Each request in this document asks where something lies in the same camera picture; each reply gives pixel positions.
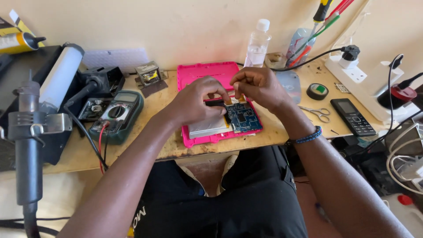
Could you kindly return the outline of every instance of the blue circuit board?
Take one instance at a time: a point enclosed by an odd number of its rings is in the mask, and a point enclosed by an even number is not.
[[[230,119],[228,123],[232,126],[233,132],[240,133],[263,129],[258,121],[258,116],[248,102],[227,105],[226,110]]]

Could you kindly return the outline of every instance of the beaded bracelet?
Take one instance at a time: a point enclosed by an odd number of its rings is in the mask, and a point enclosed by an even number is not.
[[[321,135],[321,131],[322,131],[321,130],[321,127],[320,126],[316,126],[316,132],[315,133],[313,133],[313,134],[311,134],[309,136],[306,136],[304,138],[298,139],[298,140],[288,139],[285,142],[285,145],[288,146],[288,145],[292,145],[292,144],[300,144],[300,143],[304,143],[304,142],[307,142],[307,141],[312,141],[312,140],[316,139],[317,137],[319,137]]]

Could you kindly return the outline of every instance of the wooden workbench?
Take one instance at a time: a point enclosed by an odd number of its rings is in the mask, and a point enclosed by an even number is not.
[[[342,121],[340,116],[335,112],[330,104],[330,100],[334,98],[349,98],[363,116],[369,121],[376,131],[385,129],[383,124],[377,121],[351,94],[342,93],[334,83],[338,80],[324,67],[323,60],[316,60],[307,66],[296,70],[301,83],[302,98],[299,105],[308,108],[328,108],[331,112],[329,116],[330,123],[321,122],[317,116],[305,111],[305,114],[312,120],[315,125],[323,128],[323,135],[326,138],[337,136],[351,135],[351,132]],[[107,164],[113,163],[117,157],[132,143],[135,137],[141,132],[148,120],[158,111],[169,104],[178,93],[176,86],[176,71],[168,72],[169,78],[166,79],[168,88],[159,91],[148,98],[144,99],[144,109],[139,115],[132,132],[125,143],[122,145],[109,145],[107,147]],[[126,79],[124,90],[139,91],[135,86],[135,76]],[[322,101],[316,101],[306,95],[306,89],[311,83],[321,83],[328,87],[329,95]],[[216,144],[206,143],[195,145],[192,148],[186,148],[182,141],[181,129],[175,131],[168,139],[164,147],[157,157],[158,161],[187,158],[192,156],[210,155],[216,153],[225,153],[242,149],[249,149],[267,145],[282,144],[288,139],[288,135],[282,123],[269,113],[265,108],[254,103],[258,115],[263,124],[263,131],[255,136],[241,136],[232,139],[222,140]],[[80,171],[87,169],[99,168],[99,160],[94,154],[93,149],[86,138],[80,138],[79,133],[75,129],[62,153],[59,163],[56,166],[46,165],[44,173],[61,173]]]

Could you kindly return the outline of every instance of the black shorts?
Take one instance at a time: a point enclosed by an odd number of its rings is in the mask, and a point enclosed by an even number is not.
[[[133,219],[136,238],[307,237],[294,178],[277,146],[243,150],[223,177],[222,194],[175,161],[155,163]]]

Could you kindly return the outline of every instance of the yellow screwdriver handle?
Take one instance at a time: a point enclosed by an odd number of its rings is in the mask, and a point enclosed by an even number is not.
[[[327,10],[330,7],[330,4],[333,0],[320,0],[319,8],[317,9],[316,14],[313,17],[314,22],[322,23],[326,18]]]

